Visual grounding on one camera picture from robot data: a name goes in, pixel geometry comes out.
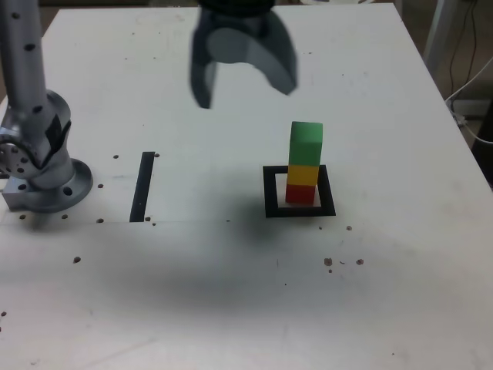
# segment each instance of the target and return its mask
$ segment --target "table surface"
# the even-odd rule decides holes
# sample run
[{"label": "table surface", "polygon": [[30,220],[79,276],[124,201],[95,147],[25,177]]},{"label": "table surface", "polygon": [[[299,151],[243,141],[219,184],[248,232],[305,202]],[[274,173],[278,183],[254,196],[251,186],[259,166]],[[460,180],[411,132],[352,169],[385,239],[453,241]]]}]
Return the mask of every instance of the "table surface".
[{"label": "table surface", "polygon": [[[2,202],[0,368],[493,367],[491,191],[394,7],[276,11],[298,89],[221,65],[211,110],[188,87],[197,9],[57,15],[47,85],[95,186],[45,217]],[[265,219],[293,120],[324,124],[336,217]],[[129,223],[143,151],[152,220]]]}]

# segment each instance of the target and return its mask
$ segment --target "black cable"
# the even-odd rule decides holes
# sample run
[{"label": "black cable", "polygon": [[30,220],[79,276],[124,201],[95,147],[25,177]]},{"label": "black cable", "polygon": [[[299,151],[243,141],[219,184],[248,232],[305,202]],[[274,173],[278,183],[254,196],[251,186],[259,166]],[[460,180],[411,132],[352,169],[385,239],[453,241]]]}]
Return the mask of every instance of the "black cable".
[{"label": "black cable", "polygon": [[478,0],[475,0],[475,4],[472,6],[471,9],[472,34],[475,38],[475,47],[472,50],[471,64],[469,65],[468,77],[465,80],[464,84],[468,83],[469,79],[471,78],[472,66],[475,64],[476,49],[478,47],[478,36],[476,35],[476,20],[475,20],[475,9],[477,4],[478,4]]},{"label": "black cable", "polygon": [[454,75],[453,75],[453,72],[452,72],[452,67],[454,66],[455,55],[457,54],[457,51],[459,50],[459,46],[461,45],[462,37],[464,36],[464,32],[465,32],[465,27],[466,27],[467,22],[468,22],[469,11],[471,10],[473,4],[474,4],[474,2],[471,2],[471,4],[469,4],[469,6],[468,6],[468,9],[465,11],[464,23],[462,25],[462,30],[461,30],[461,33],[460,33],[459,38],[457,40],[457,43],[455,45],[454,53],[452,54],[452,59],[450,61],[450,67],[448,68],[448,73],[450,75],[450,80],[451,80],[451,94],[450,95],[452,95],[453,93],[455,93],[455,90],[454,90]]},{"label": "black cable", "polygon": [[[475,9],[476,5],[478,4],[478,0],[474,0],[472,2],[473,6],[471,9],[471,22],[472,22],[472,35],[474,37],[475,45],[474,48],[472,49],[472,56],[471,56],[471,62],[469,63],[469,70],[468,70],[468,76],[465,79],[464,85],[469,82],[469,79],[471,78],[471,72],[472,72],[472,67],[475,64],[475,57],[476,57],[476,50],[478,48],[478,36],[476,34],[476,20],[475,20]],[[455,100],[459,98],[459,96],[462,94],[462,91],[459,92],[452,100],[451,100],[451,109],[452,112],[455,113],[454,111],[454,103]]]}]

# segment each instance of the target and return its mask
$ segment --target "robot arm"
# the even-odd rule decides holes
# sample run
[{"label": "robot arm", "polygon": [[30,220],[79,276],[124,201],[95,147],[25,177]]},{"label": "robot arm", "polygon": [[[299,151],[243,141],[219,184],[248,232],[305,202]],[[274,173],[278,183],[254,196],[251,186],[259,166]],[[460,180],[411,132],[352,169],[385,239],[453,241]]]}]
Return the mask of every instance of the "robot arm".
[{"label": "robot arm", "polygon": [[70,108],[46,90],[37,0],[0,0],[0,43],[8,107],[0,126],[2,192],[11,210],[57,212],[92,187],[90,169],[70,158]]},{"label": "robot arm", "polygon": [[[296,86],[296,56],[273,0],[201,0],[193,35],[193,95],[210,107],[217,62],[248,62],[282,93]],[[8,107],[0,126],[2,195],[11,210],[58,212],[91,190],[91,170],[70,158],[70,108],[45,86],[38,0],[0,0],[0,51]]]}]

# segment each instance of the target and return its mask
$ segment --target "green block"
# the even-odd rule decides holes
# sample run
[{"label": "green block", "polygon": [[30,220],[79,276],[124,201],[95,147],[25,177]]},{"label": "green block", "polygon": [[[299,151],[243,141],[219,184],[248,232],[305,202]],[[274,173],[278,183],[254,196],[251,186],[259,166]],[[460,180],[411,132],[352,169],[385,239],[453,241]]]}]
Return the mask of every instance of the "green block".
[{"label": "green block", "polygon": [[291,124],[289,164],[319,166],[324,138],[322,123],[293,122]]}]

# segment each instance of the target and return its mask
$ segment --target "yellow block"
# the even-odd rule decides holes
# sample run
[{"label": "yellow block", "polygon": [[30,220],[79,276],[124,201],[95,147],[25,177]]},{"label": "yellow block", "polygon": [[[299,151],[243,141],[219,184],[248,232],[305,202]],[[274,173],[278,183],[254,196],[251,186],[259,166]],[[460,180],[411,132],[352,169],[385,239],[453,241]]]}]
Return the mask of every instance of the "yellow block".
[{"label": "yellow block", "polygon": [[314,187],[318,181],[318,166],[295,166],[287,168],[287,183],[289,185],[305,185]]}]

